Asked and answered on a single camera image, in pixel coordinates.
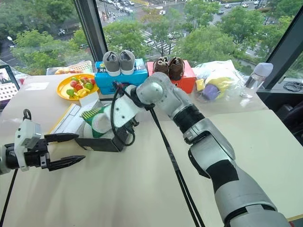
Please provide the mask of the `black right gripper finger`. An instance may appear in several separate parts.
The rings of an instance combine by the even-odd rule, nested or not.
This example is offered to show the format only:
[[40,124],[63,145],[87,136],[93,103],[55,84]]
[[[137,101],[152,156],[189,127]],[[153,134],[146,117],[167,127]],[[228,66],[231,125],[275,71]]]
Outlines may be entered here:
[[127,142],[129,133],[125,128],[119,128],[117,130],[118,139],[120,142]]

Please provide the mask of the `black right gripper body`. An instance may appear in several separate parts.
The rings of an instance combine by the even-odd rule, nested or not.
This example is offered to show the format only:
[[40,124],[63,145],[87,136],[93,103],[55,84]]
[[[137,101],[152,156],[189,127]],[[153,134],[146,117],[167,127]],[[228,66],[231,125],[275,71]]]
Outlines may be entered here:
[[134,128],[139,125],[139,122],[136,120],[135,116],[130,119],[126,124],[122,126],[127,132],[134,133]]

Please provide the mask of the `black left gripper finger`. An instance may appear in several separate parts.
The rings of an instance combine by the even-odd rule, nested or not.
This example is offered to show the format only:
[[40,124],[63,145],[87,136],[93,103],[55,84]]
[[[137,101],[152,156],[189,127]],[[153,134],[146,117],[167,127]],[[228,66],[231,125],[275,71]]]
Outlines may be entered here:
[[55,133],[44,135],[47,143],[51,142],[66,142],[78,138],[79,135],[75,133]]
[[70,166],[80,162],[85,157],[86,156],[83,156],[83,155],[75,155],[75,156],[63,157],[60,160],[51,161],[48,164],[48,170],[54,171],[54,170],[70,167]]

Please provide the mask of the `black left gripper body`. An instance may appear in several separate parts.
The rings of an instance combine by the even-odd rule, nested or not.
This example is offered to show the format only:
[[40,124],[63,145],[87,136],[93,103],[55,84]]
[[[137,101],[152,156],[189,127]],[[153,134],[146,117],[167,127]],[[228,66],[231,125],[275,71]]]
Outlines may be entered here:
[[51,167],[48,142],[40,139],[33,148],[28,148],[24,153],[26,165],[29,167],[41,167],[42,169]]

